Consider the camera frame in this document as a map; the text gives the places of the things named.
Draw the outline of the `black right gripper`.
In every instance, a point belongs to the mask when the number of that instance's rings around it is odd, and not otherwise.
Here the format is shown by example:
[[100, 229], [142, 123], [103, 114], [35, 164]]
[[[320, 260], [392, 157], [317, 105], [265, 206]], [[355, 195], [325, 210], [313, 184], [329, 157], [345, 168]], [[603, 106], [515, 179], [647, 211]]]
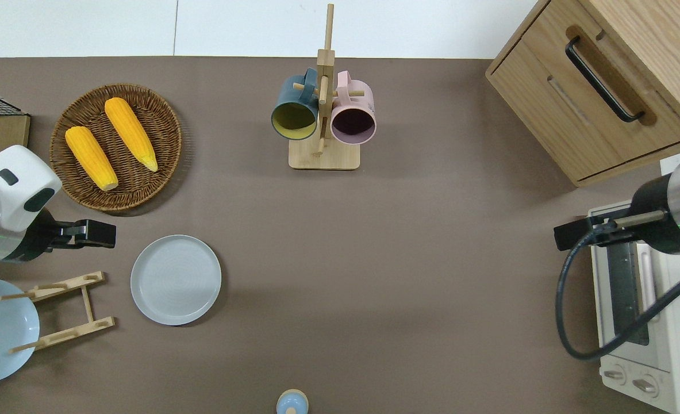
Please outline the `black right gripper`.
[[[570, 251], [589, 231], [610, 219], [609, 216], [586, 216], [555, 227], [554, 239], [558, 251]], [[617, 237], [613, 232], [597, 235], [594, 241], [586, 243], [587, 246], [597, 247], [615, 246], [616, 244], [623, 244], [623, 237]]]

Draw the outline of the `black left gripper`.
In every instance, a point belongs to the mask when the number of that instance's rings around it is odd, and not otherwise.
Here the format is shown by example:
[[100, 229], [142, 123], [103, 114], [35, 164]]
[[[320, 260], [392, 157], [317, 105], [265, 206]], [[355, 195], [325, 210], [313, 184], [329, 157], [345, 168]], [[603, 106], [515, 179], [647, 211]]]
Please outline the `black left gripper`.
[[115, 225], [83, 219], [76, 222], [55, 222], [52, 239], [47, 249], [77, 250], [83, 247], [114, 248], [117, 228]]

